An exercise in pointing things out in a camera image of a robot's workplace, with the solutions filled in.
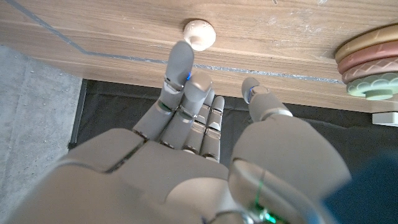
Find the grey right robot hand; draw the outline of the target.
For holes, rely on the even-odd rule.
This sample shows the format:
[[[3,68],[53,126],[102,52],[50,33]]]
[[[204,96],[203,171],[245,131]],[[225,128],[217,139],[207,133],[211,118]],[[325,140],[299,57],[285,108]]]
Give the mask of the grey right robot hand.
[[[8,223],[335,223],[322,198],[351,180],[337,150],[256,79],[252,123],[220,162],[224,99],[169,55],[159,99],[132,130],[110,129],[63,156]]]

